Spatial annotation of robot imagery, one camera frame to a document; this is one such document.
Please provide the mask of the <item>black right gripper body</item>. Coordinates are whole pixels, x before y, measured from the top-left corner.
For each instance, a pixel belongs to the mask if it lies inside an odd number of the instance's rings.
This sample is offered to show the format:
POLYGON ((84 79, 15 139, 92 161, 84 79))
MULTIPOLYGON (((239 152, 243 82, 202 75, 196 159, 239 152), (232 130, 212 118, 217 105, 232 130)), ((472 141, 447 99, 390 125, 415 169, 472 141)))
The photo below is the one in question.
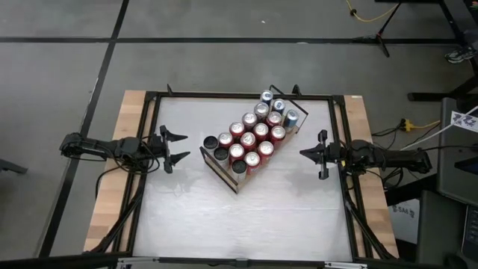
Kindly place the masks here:
POLYGON ((318 134, 319 145, 319 156, 320 156, 320 166, 321 171, 319 172, 319 179, 325 180, 329 178, 329 169, 327 168, 327 163, 337 164, 341 161, 341 143, 333 142, 326 145, 326 140, 328 137, 327 130, 322 130, 318 134))

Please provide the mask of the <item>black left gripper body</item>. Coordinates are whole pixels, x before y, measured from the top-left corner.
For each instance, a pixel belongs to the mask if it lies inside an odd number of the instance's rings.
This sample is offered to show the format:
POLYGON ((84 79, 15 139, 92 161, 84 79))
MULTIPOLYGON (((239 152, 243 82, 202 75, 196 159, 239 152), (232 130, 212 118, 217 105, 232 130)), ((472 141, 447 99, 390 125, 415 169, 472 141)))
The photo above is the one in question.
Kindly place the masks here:
POLYGON ((165 125, 160 126, 159 134, 154 133, 150 137, 149 147, 156 158, 163 158, 164 171, 171 174, 173 172, 172 157, 169 149, 169 143, 173 142, 173 134, 165 125))

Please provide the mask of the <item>silver Celsius can black top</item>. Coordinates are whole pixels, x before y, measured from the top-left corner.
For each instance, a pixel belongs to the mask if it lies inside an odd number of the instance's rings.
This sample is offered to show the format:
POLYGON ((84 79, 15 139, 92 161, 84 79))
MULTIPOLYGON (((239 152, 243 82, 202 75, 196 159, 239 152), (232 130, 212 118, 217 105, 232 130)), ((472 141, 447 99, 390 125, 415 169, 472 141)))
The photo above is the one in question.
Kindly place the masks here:
POLYGON ((203 147, 204 149, 213 154, 214 153, 214 150, 218 147, 219 143, 218 143, 218 139, 217 137, 215 136, 207 136, 204 141, 203 141, 203 147))
POLYGON ((225 170, 229 168, 229 151, 223 147, 217 147, 214 150, 214 159, 225 170))

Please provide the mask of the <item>red Coca-Cola can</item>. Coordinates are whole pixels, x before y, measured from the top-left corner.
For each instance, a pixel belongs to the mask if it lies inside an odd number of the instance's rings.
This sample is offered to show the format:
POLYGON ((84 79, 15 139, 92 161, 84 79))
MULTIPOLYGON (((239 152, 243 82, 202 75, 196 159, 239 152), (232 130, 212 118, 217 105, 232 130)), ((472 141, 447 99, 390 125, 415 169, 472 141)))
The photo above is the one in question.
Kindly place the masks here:
POLYGON ((270 130, 270 142, 275 147, 280 146, 282 141, 285 139, 286 131, 282 126, 274 126, 270 130))

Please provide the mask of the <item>silver can with teal top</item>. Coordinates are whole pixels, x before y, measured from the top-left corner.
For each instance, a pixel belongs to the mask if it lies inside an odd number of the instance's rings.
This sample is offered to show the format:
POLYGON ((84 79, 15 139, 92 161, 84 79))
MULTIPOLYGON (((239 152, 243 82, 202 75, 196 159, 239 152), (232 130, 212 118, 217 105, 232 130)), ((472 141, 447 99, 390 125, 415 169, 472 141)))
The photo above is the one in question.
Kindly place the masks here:
POLYGON ((297 124, 298 120, 299 120, 299 113, 295 111, 294 109, 290 109, 285 114, 285 118, 284 118, 282 126, 284 129, 292 129, 297 124))

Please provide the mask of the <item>red Fanta strawberry can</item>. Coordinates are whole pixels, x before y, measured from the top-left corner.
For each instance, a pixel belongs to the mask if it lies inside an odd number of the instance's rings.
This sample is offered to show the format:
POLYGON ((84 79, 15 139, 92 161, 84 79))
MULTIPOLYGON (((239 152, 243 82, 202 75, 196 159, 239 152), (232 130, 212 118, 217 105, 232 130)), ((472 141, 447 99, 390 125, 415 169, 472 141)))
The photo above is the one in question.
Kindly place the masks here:
POLYGON ((244 162, 246 163, 246 174, 253 174, 261 164, 260 155, 257 152, 248 152, 244 156, 244 162))
POLYGON ((274 145, 269 141, 262 141, 257 148, 257 153, 262 164, 266 164, 273 156, 274 145))
POLYGON ((245 132, 240 138, 240 144, 245 152, 254 151, 257 147, 255 135, 252 132, 245 132))
POLYGON ((217 137, 218 147, 229 149, 229 147, 235 142, 234 137, 230 132, 222 132, 217 137))
POLYGON ((246 152, 240 143, 234 143, 229 147, 229 160, 232 164, 236 160, 243 160, 246 152))

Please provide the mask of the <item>red Star Wars cola can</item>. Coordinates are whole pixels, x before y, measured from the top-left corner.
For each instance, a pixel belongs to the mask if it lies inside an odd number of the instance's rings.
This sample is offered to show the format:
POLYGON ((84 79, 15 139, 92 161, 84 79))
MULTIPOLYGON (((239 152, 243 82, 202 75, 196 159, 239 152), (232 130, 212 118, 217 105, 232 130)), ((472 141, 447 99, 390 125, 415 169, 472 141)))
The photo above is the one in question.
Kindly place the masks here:
POLYGON ((280 126, 282 124, 282 115, 277 111, 272 111, 267 115, 265 123, 273 128, 274 126, 280 126))
POLYGON ((265 123, 258 123, 253 128, 253 134, 255 135, 255 139, 257 143, 261 143, 262 141, 268 140, 269 137, 269 127, 265 123))

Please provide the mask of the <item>red soda can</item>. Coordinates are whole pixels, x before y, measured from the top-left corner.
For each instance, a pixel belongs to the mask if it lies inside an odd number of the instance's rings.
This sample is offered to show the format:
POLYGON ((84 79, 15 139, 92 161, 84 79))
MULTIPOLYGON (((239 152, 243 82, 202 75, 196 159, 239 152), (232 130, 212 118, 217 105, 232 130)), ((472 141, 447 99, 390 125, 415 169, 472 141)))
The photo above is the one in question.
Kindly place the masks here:
POLYGON ((240 140, 242 135, 245 133, 246 129, 242 122, 233 122, 229 126, 229 132, 232 135, 234 140, 240 140))

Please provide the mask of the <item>silver can with red print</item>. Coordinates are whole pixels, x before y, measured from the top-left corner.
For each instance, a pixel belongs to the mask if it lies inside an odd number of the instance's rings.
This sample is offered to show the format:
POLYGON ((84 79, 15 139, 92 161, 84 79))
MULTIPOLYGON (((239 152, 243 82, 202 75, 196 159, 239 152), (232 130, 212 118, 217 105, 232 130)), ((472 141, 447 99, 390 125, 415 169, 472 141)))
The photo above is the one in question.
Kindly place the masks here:
POLYGON ((264 102, 259 102, 254 107, 254 114, 257 117, 257 121, 264 121, 270 112, 269 105, 264 102))

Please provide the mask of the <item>plain silver beverage can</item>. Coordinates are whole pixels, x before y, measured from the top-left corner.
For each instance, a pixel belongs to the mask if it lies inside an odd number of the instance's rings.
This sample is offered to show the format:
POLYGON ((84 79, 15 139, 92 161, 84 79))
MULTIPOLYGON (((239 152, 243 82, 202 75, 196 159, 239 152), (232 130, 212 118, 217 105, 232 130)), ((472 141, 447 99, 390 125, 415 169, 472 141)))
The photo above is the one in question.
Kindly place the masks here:
POLYGON ((244 129, 247 132, 250 132, 258 123, 258 118, 256 114, 247 112, 242 116, 242 123, 244 125, 244 129))

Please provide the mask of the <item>white table cover sheet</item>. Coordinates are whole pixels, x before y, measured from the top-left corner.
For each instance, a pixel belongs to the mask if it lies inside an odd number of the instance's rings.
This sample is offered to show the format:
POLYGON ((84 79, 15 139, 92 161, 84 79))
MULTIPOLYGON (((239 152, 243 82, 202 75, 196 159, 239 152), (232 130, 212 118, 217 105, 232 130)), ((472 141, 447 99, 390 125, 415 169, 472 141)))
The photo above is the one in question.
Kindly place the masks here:
POLYGON ((352 258, 335 165, 328 179, 301 155, 331 130, 329 105, 303 101, 300 131, 238 193, 204 162, 209 135, 250 112, 252 99, 163 98, 158 124, 184 136, 170 144, 185 152, 173 172, 148 175, 134 243, 136 256, 340 261, 352 258))

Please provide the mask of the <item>white labelled box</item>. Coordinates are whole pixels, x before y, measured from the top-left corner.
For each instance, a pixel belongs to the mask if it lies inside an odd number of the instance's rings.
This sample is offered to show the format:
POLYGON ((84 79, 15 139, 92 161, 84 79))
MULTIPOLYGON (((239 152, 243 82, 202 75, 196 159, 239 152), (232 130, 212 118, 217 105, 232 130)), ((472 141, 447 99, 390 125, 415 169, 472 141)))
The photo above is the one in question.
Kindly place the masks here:
POLYGON ((416 244, 420 217, 420 201, 413 199, 388 207, 396 239, 416 244))

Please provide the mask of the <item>black desk base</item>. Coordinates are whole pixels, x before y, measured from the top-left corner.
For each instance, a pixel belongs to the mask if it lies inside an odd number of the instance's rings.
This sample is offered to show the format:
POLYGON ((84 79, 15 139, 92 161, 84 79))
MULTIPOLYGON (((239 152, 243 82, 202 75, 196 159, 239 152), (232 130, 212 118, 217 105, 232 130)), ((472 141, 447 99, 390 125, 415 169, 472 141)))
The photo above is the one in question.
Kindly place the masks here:
MULTIPOLYGON (((459 29, 444 0, 438 0, 438 4, 442 9, 444 16, 447 19, 448 24, 450 25, 458 44, 464 45, 464 34, 459 29)), ((473 70, 473 75, 454 90, 451 90, 447 93, 408 93, 408 100, 412 102, 439 102, 443 98, 458 99, 466 97, 478 97, 478 93, 471 93, 473 89, 478 88, 478 63, 475 59, 470 59, 469 62, 473 70)))

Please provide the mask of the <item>black tripod stand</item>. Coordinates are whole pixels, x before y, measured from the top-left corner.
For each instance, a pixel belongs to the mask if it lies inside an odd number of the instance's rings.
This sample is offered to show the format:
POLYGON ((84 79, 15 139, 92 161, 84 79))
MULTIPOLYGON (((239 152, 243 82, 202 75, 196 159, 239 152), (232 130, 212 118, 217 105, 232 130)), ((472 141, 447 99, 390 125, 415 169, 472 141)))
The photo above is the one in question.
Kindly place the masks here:
POLYGON ((379 15, 375 18, 372 18, 372 19, 363 19, 361 18, 358 14, 357 14, 357 10, 352 6, 350 0, 346 0, 347 2, 347 6, 350 10, 350 15, 352 17, 354 17, 355 19, 357 19, 359 22, 363 22, 363 23, 372 23, 372 22, 375 22, 379 19, 382 19, 384 18, 385 16, 387 17, 385 23, 383 24, 383 26, 374 34, 374 35, 369 35, 369 36, 362 36, 362 37, 355 37, 353 38, 353 43, 360 43, 360 44, 376 44, 380 49, 381 51, 383 52, 383 54, 389 58, 390 57, 390 53, 385 45, 385 42, 382 38, 382 34, 384 33, 386 27, 388 26, 389 22, 391 21, 391 19, 394 17, 395 13, 397 12, 398 8, 400 7, 400 5, 402 4, 402 1, 401 0, 392 0, 392 1, 395 1, 396 4, 391 7, 388 11, 386 11, 385 13, 383 13, 382 15, 379 15))

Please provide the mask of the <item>grey equipment cabinet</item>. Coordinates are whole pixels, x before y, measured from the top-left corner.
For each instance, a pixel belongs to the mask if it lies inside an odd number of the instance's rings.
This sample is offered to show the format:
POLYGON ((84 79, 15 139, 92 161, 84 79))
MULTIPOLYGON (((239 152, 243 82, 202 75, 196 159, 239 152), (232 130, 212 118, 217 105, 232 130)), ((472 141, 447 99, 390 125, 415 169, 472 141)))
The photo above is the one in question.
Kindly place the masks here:
POLYGON ((478 176, 455 168, 457 161, 478 156, 478 133, 456 126, 449 129, 452 111, 459 112, 456 100, 441 101, 441 128, 438 136, 438 192, 464 204, 478 207, 478 176))
POLYGON ((464 269, 478 269, 478 262, 462 253, 465 215, 466 205, 431 191, 423 191, 416 262, 446 265, 447 258, 457 257, 466 265, 464 269))

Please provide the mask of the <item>black tablet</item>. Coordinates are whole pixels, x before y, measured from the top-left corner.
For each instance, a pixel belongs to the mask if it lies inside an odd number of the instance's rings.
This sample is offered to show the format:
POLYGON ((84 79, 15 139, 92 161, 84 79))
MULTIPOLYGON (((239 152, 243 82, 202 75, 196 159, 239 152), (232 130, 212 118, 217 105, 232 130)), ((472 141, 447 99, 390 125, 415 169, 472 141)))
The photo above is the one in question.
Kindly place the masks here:
POLYGON ((478 156, 463 161, 457 161, 455 163, 455 168, 478 176, 478 156))

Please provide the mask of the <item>white printed paper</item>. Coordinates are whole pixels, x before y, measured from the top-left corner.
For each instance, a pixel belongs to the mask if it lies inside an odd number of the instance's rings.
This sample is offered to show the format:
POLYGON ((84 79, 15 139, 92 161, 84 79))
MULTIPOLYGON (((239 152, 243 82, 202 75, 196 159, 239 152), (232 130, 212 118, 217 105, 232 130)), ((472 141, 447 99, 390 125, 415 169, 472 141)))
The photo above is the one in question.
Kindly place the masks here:
POLYGON ((478 117, 452 111, 450 122, 456 127, 478 133, 478 117))

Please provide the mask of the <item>black furniture foot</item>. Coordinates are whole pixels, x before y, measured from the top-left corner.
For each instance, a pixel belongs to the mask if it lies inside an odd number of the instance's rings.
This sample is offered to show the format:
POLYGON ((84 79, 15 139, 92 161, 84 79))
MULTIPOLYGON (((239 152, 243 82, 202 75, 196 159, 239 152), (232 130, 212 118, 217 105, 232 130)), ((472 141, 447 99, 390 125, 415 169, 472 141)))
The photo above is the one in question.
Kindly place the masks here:
POLYGON ((17 174, 26 174, 28 169, 26 167, 19 166, 10 161, 5 161, 0 158, 0 172, 10 171, 17 174))

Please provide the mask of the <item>black crossbar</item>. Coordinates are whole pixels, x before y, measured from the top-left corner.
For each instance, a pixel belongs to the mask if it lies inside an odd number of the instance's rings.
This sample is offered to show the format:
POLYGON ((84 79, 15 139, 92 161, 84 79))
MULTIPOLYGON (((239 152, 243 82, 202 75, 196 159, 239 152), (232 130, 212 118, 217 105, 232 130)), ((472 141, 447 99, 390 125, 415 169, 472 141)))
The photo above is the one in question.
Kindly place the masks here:
POLYGON ((52 256, 0 261, 0 269, 97 269, 116 265, 130 253, 86 253, 72 256, 52 256))

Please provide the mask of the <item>dark keyboard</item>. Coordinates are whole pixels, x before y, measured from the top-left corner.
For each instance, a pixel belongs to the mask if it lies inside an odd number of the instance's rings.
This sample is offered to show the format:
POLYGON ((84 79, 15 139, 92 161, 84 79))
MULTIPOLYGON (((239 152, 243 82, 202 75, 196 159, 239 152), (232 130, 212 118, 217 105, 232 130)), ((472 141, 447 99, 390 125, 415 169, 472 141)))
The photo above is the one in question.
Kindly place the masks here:
POLYGON ((462 253, 468 259, 478 262, 478 207, 468 205, 462 241, 462 253))

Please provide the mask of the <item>person's shoe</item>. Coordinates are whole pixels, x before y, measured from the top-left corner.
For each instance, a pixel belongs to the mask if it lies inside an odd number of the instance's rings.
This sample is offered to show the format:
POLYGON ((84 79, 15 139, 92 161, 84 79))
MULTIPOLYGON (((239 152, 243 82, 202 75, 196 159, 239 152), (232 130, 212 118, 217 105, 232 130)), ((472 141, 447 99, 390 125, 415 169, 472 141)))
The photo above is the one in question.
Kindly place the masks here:
POLYGON ((463 61, 470 60, 478 55, 478 51, 471 46, 462 47, 447 53, 444 58, 451 64, 459 64, 463 61))

